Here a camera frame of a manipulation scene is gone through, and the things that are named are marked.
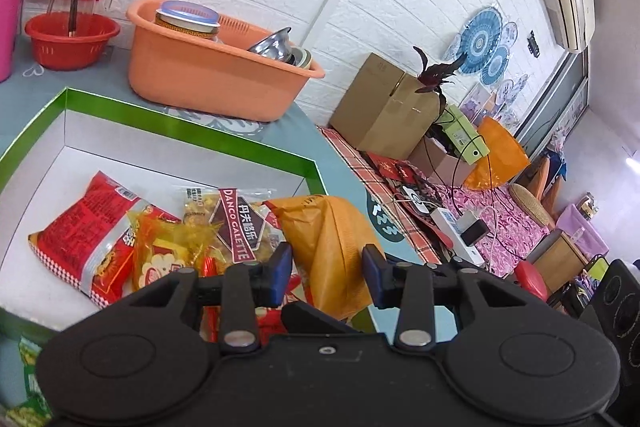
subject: straw cushion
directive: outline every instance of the straw cushion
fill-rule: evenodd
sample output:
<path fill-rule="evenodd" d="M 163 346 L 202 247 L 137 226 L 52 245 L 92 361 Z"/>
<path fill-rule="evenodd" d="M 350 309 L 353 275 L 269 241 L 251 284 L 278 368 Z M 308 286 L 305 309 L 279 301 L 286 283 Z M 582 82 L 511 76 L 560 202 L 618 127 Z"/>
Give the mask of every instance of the straw cushion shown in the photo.
<path fill-rule="evenodd" d="M 509 193 L 520 209 L 530 216 L 540 227 L 548 227 L 553 222 L 542 204 L 525 187 L 518 184 L 509 185 Z"/>

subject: label tag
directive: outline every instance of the label tag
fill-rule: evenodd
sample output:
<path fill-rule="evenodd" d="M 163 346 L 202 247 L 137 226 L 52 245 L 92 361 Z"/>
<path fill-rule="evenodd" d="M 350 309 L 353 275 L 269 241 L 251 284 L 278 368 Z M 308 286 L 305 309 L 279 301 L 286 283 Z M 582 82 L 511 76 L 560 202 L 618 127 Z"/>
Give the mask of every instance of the label tag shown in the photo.
<path fill-rule="evenodd" d="M 256 261 L 254 250 L 260 246 L 264 220 L 244 198 L 238 197 L 235 188 L 220 188 L 220 203 L 213 212 L 211 222 L 218 220 L 219 210 L 225 213 L 226 223 L 218 237 L 231 250 L 233 262 Z"/>

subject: orange bag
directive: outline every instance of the orange bag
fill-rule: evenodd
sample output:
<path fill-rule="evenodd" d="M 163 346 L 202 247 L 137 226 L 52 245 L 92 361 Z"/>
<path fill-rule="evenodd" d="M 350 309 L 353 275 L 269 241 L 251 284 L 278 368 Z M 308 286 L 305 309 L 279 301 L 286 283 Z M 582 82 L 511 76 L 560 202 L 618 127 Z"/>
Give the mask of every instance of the orange bag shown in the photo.
<path fill-rule="evenodd" d="M 342 320 L 371 304 L 362 275 L 362 248 L 382 247 L 357 208 L 336 196 L 298 196 L 266 204 L 293 247 L 316 308 Z"/>
<path fill-rule="evenodd" d="M 503 126 L 488 116 L 482 119 L 478 134 L 489 147 L 489 156 L 480 158 L 465 180 L 471 190 L 500 187 L 530 165 L 527 153 Z"/>

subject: red wrapper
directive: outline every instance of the red wrapper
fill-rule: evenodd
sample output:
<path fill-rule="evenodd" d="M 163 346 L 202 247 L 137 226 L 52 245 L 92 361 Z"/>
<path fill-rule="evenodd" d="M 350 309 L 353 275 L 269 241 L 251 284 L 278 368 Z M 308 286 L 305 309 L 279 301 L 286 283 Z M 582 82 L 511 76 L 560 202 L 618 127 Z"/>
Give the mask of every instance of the red wrapper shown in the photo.
<path fill-rule="evenodd" d="M 136 236 L 129 211 L 180 221 L 98 172 L 81 200 L 29 236 L 30 247 L 55 275 L 105 307 L 122 297 L 131 274 Z"/>

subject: snack package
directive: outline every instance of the snack package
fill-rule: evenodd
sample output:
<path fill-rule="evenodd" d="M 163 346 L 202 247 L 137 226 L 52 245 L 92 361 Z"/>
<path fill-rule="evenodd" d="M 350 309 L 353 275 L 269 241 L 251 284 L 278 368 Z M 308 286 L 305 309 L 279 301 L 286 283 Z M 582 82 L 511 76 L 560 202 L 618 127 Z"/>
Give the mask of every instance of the snack package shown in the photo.
<path fill-rule="evenodd" d="M 343 320 L 371 304 L 362 274 L 362 249 L 375 245 L 383 250 L 367 217 L 336 196 L 295 196 L 267 205 L 293 247 L 313 306 Z"/>
<path fill-rule="evenodd" d="M 284 241 L 280 224 L 270 209 L 262 204 L 268 191 L 240 191 L 236 188 L 184 188 L 185 212 L 183 221 L 190 226 L 223 221 L 212 243 L 210 257 L 205 259 L 205 277 L 222 275 L 226 268 L 244 261 L 268 261 L 278 245 Z M 302 278 L 294 264 L 282 305 L 302 300 L 305 294 Z M 257 308 L 260 340 L 267 343 L 275 333 L 286 333 L 280 310 Z M 218 308 L 205 309 L 209 340 L 217 341 Z"/>
<path fill-rule="evenodd" d="M 24 364 L 24 386 L 27 400 L 18 407 L 9 409 L 6 417 L 19 427 L 42 427 L 51 420 L 51 411 L 36 380 L 36 358 L 40 354 L 40 346 L 21 338 L 18 343 L 20 358 Z"/>
<path fill-rule="evenodd" d="M 210 251 L 220 223 L 216 225 L 184 225 L 168 223 L 145 214 L 130 214 L 136 223 L 133 247 L 133 288 L 157 281 L 168 273 L 186 266 L 202 275 L 204 259 Z"/>
<path fill-rule="evenodd" d="M 135 232 L 127 212 L 180 222 L 98 172 L 81 200 L 29 236 L 31 250 L 60 279 L 105 307 L 122 297 L 131 274 Z"/>
<path fill-rule="evenodd" d="M 217 273 L 232 264 L 266 261 L 284 241 L 278 220 L 262 204 L 268 191 L 239 191 L 237 188 L 193 187 L 184 194 L 185 225 L 222 223 L 211 247 Z"/>

